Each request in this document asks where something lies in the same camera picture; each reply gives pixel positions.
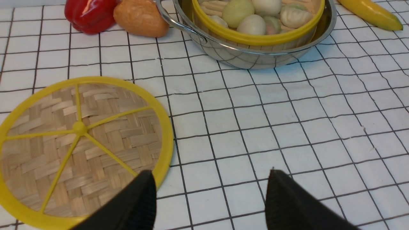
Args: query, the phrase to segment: woven bamboo mat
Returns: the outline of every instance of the woven bamboo mat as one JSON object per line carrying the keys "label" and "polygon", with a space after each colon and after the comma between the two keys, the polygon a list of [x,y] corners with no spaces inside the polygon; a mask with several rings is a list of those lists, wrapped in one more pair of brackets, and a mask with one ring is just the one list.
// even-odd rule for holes
{"label": "woven bamboo mat", "polygon": [[[111,85],[81,84],[79,92],[85,125],[148,105],[138,95]],[[76,112],[75,88],[60,89],[27,109],[8,135],[70,130],[77,121]],[[162,147],[159,120],[152,109],[119,117],[89,129],[88,134],[135,172],[153,169]],[[40,136],[4,142],[0,159],[2,176],[21,203],[40,210],[75,136]],[[83,136],[44,213],[65,217],[91,214],[132,179],[131,173]]]}

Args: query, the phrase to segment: yellow plastic rim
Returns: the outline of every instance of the yellow plastic rim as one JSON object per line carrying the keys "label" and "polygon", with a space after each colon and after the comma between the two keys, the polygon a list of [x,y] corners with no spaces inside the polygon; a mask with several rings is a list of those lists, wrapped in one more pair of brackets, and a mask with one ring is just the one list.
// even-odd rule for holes
{"label": "yellow plastic rim", "polygon": [[302,37],[309,31],[313,29],[314,26],[319,22],[322,13],[324,12],[325,0],[321,0],[318,12],[315,16],[302,27],[286,32],[283,34],[274,34],[274,35],[250,35],[242,34],[237,31],[225,28],[218,23],[214,22],[199,5],[198,0],[192,0],[193,10],[196,12],[198,19],[213,33],[219,35],[222,38],[228,39],[230,41],[246,44],[251,46],[265,46],[265,45],[277,45],[282,43],[287,43],[293,41],[297,38]]}
{"label": "yellow plastic rim", "polygon": [[[79,133],[79,130],[82,130],[84,127],[79,125],[82,120],[81,118],[81,107],[79,103],[79,84],[84,83],[102,83],[102,84],[110,84],[125,88],[140,97],[142,97],[147,103],[148,106],[126,111],[123,113],[116,114],[114,116],[105,118],[99,122],[91,124],[86,127],[86,129],[90,129],[96,127],[100,124],[104,124],[109,122],[115,118],[120,116],[124,116],[131,113],[136,113],[146,109],[153,109],[159,119],[161,128],[162,128],[162,149],[157,161],[157,164],[153,170],[153,176],[155,178],[156,188],[159,189],[160,185],[164,181],[166,174],[169,169],[169,165],[172,159],[173,153],[173,132],[172,126],[169,120],[169,117],[163,109],[162,105],[157,101],[155,97],[153,97],[150,93],[142,89],[141,87],[132,84],[131,82],[127,82],[124,80],[111,78],[111,77],[80,77],[75,79],[70,79],[62,82],[58,82],[54,85],[48,86],[37,93],[33,94],[25,101],[23,101],[20,105],[18,105],[7,118],[4,120],[3,124],[0,126],[0,150],[2,149],[2,145],[5,140],[11,139],[18,139],[18,138],[32,138],[44,135],[58,135],[58,134],[66,134],[66,133]],[[14,122],[20,117],[20,115],[29,108],[32,104],[34,104],[39,99],[49,95],[50,93],[57,91],[59,89],[68,87],[68,86],[75,86],[76,90],[76,100],[77,100],[77,122],[73,125],[72,130],[64,130],[64,131],[52,131],[47,133],[33,133],[33,134],[22,134],[16,136],[7,136],[7,133]],[[114,160],[116,160],[119,164],[121,164],[126,170],[128,170],[132,175],[136,176],[137,173],[133,171],[130,167],[128,167],[124,162],[122,162],[118,157],[116,157],[112,152],[110,152],[107,148],[101,145],[96,139],[91,137],[86,132],[82,134],[83,136],[89,138],[96,146],[100,147],[105,153],[111,156]],[[19,200],[17,200],[13,194],[9,191],[7,185],[5,184],[2,176],[2,171],[0,170],[0,205],[4,207],[6,211],[8,211],[11,215],[15,218],[19,219],[20,221],[31,225],[36,228],[44,229],[44,230],[68,230],[73,226],[77,225],[81,221],[85,220],[87,216],[78,216],[78,217],[57,217],[57,216],[50,216],[43,213],[44,208],[46,207],[48,200],[50,199],[52,192],[57,184],[57,181],[65,167],[65,164],[68,161],[68,158],[71,156],[76,144],[79,141],[81,135],[77,134],[74,142],[72,143],[68,153],[66,154],[65,158],[63,159],[60,168],[57,171],[57,175],[53,182],[51,183],[51,187],[48,191],[46,199],[39,211],[34,211],[24,204],[22,204]]]}

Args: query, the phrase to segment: bamboo steamer lid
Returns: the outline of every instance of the bamboo steamer lid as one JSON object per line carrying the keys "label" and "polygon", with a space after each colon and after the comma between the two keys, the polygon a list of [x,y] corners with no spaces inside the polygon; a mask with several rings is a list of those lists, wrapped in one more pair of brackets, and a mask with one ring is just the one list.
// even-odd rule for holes
{"label": "bamboo steamer lid", "polygon": [[0,126],[0,204],[41,229],[69,229],[139,171],[157,188],[173,152],[166,111],[109,77],[63,81],[32,95]]}

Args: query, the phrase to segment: red bell pepper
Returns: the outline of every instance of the red bell pepper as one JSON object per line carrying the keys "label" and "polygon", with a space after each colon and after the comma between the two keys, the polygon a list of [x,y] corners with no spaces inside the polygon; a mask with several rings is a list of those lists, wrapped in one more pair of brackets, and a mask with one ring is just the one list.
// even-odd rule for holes
{"label": "red bell pepper", "polygon": [[115,24],[114,9],[120,0],[67,0],[65,18],[76,30],[97,34]]}

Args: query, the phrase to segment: bamboo steamer basket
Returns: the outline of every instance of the bamboo steamer basket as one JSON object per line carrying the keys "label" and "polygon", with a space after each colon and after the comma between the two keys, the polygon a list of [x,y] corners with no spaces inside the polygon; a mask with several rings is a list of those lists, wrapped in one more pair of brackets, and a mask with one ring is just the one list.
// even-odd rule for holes
{"label": "bamboo steamer basket", "polygon": [[317,24],[322,16],[325,7],[325,0],[282,0],[282,4],[298,3],[307,8],[314,17],[304,26],[298,29],[291,29],[284,26],[281,28],[285,33],[274,35],[249,35],[242,34],[231,28],[225,28],[214,22],[208,14],[216,14],[212,10],[207,10],[206,14],[201,5],[202,0],[192,0],[193,3],[193,23],[221,41],[241,48],[262,51],[281,51],[297,48],[308,44],[314,36]]}
{"label": "bamboo steamer basket", "polygon": [[36,228],[67,230],[141,170],[159,188],[172,152],[169,117],[147,91],[110,77],[63,81],[0,126],[0,204]]}

